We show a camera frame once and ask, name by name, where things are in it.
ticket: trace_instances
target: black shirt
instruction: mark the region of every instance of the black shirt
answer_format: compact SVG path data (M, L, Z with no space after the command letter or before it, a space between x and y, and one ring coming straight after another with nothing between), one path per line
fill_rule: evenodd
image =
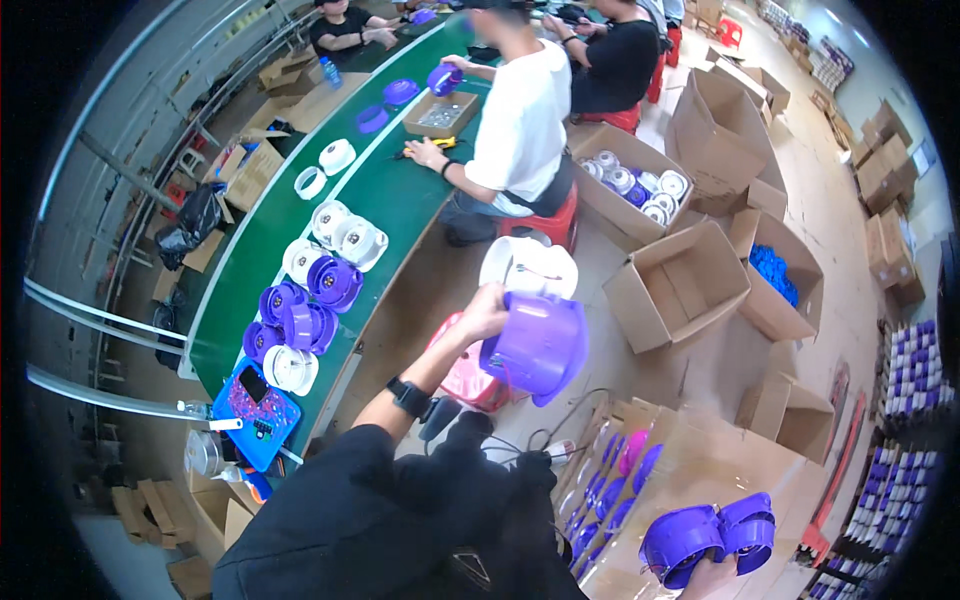
M572 112L618 112L643 98L660 58L660 34L650 21L613 23L587 40L590 69L574 73Z
M585 599L558 554L549 458L507 470L447 444L394 462L382 428L349 430L263 505L213 597Z
M326 34L331 34L332 36L359 34L363 31L364 26L372 16L372 14L364 11L363 9L358 9L357 7L347 7L347 11L344 12L344 18L346 20L343 23L330 23L325 17L321 17L316 23L310 26L310 43L313 44L313 49L317 51L317 56L330 57L330 59L333 60L333 62L337 65L349 60L350 57L360 52L360 50L363 48L363 44L350 46L349 48L344 48L343 50L327 50L326 48L323 48L318 41Z

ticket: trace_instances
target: blue water bottle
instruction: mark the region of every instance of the blue water bottle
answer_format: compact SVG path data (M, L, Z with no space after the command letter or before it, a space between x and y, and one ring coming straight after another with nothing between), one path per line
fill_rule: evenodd
M320 59L320 65L324 68L324 77L330 82L330 86L333 89L340 89L344 80L340 79L340 71L337 70L337 65L333 63L333 60L330 60L329 57L323 57Z

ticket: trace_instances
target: smartphone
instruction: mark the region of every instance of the smartphone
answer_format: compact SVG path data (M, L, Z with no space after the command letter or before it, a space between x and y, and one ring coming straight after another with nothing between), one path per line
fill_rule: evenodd
M260 400L267 394L267 382L260 378L260 375L253 367L246 367L240 372L240 385L247 391L247 394L253 398L253 402L260 403Z

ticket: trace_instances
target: blue plastic tray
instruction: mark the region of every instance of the blue plastic tray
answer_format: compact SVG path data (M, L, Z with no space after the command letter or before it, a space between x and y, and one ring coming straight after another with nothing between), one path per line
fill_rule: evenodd
M228 430L227 435L251 466L264 472L300 420L300 407L281 390L267 385L266 379L263 383L267 386L267 394L259 405L255 404L240 384L240 373L246 367L253 367L260 379L264 379L263 370L245 356L213 401L213 418L243 421L242 428ZM257 437L258 431L263 431L262 438Z

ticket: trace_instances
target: wristwatch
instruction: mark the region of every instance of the wristwatch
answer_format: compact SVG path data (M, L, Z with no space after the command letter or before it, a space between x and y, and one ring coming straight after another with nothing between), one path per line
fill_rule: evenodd
M387 382L386 388L393 392L394 404L402 408L414 419L424 421L430 410L430 394L409 381L400 381L394 377Z

